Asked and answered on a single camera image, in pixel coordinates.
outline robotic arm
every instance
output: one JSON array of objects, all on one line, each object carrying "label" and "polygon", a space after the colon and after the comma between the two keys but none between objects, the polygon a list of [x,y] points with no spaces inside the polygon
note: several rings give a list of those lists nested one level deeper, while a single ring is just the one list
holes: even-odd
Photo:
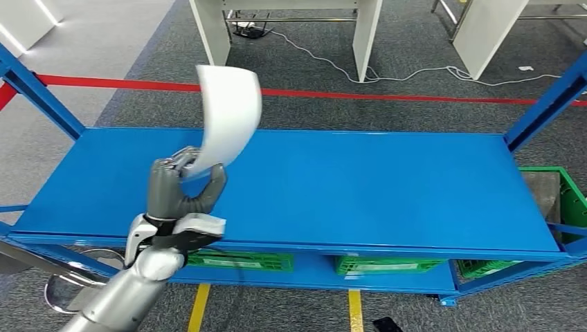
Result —
[{"label": "robotic arm", "polygon": [[198,197],[186,196],[180,182],[199,150],[186,147],[151,167],[147,212],[132,222],[125,269],[61,330],[62,332],[135,331],[153,307],[167,280],[187,263],[188,252],[222,238],[225,220],[208,215],[226,184],[221,164]]}]

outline green plastic crate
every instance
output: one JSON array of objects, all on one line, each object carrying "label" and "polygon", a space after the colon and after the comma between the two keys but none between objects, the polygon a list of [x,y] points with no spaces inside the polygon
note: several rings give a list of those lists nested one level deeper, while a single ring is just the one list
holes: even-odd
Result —
[{"label": "green plastic crate", "polygon": [[216,268],[245,268],[249,270],[291,272],[293,255],[265,252],[216,252],[200,250],[188,256],[190,266],[209,266]]},{"label": "green plastic crate", "polygon": [[476,260],[459,260],[460,274],[465,278],[479,278],[484,275],[490,275],[494,272],[509,268],[521,261],[476,261]]},{"label": "green plastic crate", "polygon": [[445,259],[336,256],[336,273],[421,273]]},{"label": "green plastic crate", "polygon": [[[561,179],[561,220],[565,225],[587,227],[587,201],[581,190],[575,185],[567,171],[562,167],[520,167],[522,172],[558,172]],[[582,238],[580,235],[562,234],[564,244]],[[477,278],[510,267],[520,261],[458,261],[461,275],[465,278]]]}]

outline gray carpet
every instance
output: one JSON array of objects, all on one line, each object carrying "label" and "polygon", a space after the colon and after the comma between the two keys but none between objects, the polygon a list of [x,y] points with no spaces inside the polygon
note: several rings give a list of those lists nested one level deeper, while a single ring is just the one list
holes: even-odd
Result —
[{"label": "gray carpet", "polygon": [[[371,66],[381,76],[403,77],[432,66],[462,67],[456,52],[446,41],[442,24],[446,18],[429,12],[431,2],[396,0],[384,3],[371,61]],[[532,9],[545,10],[548,11],[544,7]],[[575,6],[565,6],[563,10],[581,12]],[[349,11],[329,12],[325,16],[337,14],[348,16]],[[273,13],[273,16],[278,15],[304,16],[307,13]],[[356,75],[351,50],[352,24],[273,24],[270,27]],[[518,22],[482,80],[499,82],[542,73],[558,74],[585,49],[581,33],[587,36],[584,22]],[[127,77],[196,82],[195,64],[203,63],[206,63],[206,56],[189,5],[185,0],[177,0]],[[344,76],[329,65],[309,59],[275,35],[259,40],[235,39],[228,65],[255,71],[263,87],[358,93],[536,98],[552,82],[544,79],[492,88],[459,82],[448,73],[426,73],[404,83],[357,85],[345,81]],[[533,66],[536,71],[523,73],[518,71],[518,66]],[[194,93],[117,91],[97,124],[198,127],[202,124],[200,102],[199,95]],[[524,106],[497,104],[264,98],[261,126],[494,132],[506,130],[525,109]],[[518,154],[520,164],[564,166],[580,188],[586,189],[587,137],[583,130],[586,125],[585,108],[567,110]],[[457,308],[442,308],[421,295],[363,293],[365,330],[371,330],[370,321],[391,316],[405,332],[583,331],[587,330],[587,319],[583,315],[586,277],[587,267],[579,266],[465,298]],[[28,302],[23,298],[37,292],[35,287],[38,288],[40,281],[27,284],[33,278],[29,274],[19,278],[22,281],[8,298]],[[194,293],[195,287],[190,285],[169,287],[142,331],[185,331]],[[11,313],[9,307],[0,309],[5,309],[0,311],[0,331],[14,331],[10,322],[26,316],[20,311]],[[47,310],[35,307],[34,322],[63,321],[63,317],[56,318]],[[235,287],[213,286],[203,331],[218,331],[229,315],[232,319],[228,331],[349,330],[346,292],[342,291],[246,288],[244,296],[238,298]]]}]

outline white power cable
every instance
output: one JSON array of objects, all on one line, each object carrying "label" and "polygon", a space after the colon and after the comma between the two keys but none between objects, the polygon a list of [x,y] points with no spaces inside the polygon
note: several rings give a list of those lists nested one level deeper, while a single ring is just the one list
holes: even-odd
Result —
[{"label": "white power cable", "polygon": [[472,76],[462,70],[459,69],[455,66],[445,66],[445,67],[438,67],[438,68],[423,68],[420,69],[418,71],[415,71],[413,73],[411,73],[410,75],[408,75],[405,78],[393,78],[393,77],[379,77],[379,75],[377,74],[377,72],[375,72],[375,70],[371,67],[367,67],[367,69],[369,69],[373,75],[375,75],[375,77],[369,77],[369,76],[365,76],[365,78],[367,79],[364,82],[360,82],[357,80],[353,80],[349,73],[347,71],[345,71],[344,69],[342,69],[341,67],[337,66],[333,61],[331,61],[330,59],[326,59],[324,57],[317,57],[315,56],[310,50],[308,50],[307,48],[303,48],[302,46],[298,46],[296,43],[294,43],[293,41],[291,41],[286,35],[282,34],[282,33],[277,33],[275,31],[270,31],[271,33],[273,33],[274,35],[278,35],[283,37],[283,39],[285,39],[286,42],[288,42],[289,44],[291,44],[293,47],[297,48],[298,50],[303,50],[304,52],[308,53],[308,55],[310,57],[312,57],[313,59],[316,60],[320,60],[320,61],[324,61],[324,62],[328,62],[331,66],[333,66],[336,70],[342,72],[343,74],[345,74],[345,76],[347,77],[347,80],[353,82],[353,83],[359,83],[359,84],[369,84],[369,83],[376,83],[379,81],[394,81],[394,82],[404,82],[409,80],[410,78],[423,73],[424,71],[448,71],[452,76],[454,76],[457,80],[460,81],[465,81],[465,82],[473,82],[473,83],[477,83],[477,84],[482,84],[482,85],[486,85],[486,86],[500,86],[500,85],[504,85],[504,84],[513,84],[513,83],[522,83],[522,82],[529,82],[529,81],[534,81],[534,80],[538,80],[541,79],[543,77],[553,77],[553,78],[560,78],[560,76],[557,75],[551,75],[551,74],[544,74],[544,75],[540,75],[537,77],[531,77],[531,78],[526,78],[523,80],[517,80],[517,81],[506,81],[506,82],[499,82],[499,83],[486,83],[486,82],[481,82],[478,80],[474,80],[472,78]]}]

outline blue metal shelf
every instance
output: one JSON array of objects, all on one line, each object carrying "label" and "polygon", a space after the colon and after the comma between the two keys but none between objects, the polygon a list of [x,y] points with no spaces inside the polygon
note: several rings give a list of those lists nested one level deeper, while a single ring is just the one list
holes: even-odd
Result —
[{"label": "blue metal shelf", "polygon": [[297,254],[293,272],[242,270],[241,281],[235,269],[188,266],[179,271],[173,282],[270,287],[301,287],[331,289],[365,289],[401,293],[457,294],[449,263],[440,264],[427,273],[395,273],[374,275],[337,275],[332,257]]},{"label": "blue metal shelf", "polygon": [[[200,140],[198,129],[87,129],[12,231],[123,240],[145,211],[150,161]],[[501,135],[259,130],[227,170],[214,213],[233,246],[564,256]]]},{"label": "blue metal shelf", "polygon": [[[0,45],[4,84],[28,98],[75,144],[1,240],[93,273],[116,270],[61,245],[125,245],[145,211],[152,161],[199,145],[198,129],[85,128]],[[587,88],[587,53],[504,134],[259,130],[228,167],[214,215],[228,250],[287,251],[293,273],[245,271],[254,286],[360,288],[457,298],[587,259],[587,230],[556,243],[512,154]],[[198,192],[202,183],[185,189]],[[451,263],[418,274],[344,277],[326,255],[523,260],[459,283]],[[238,284],[235,270],[187,267],[176,282]]]}]

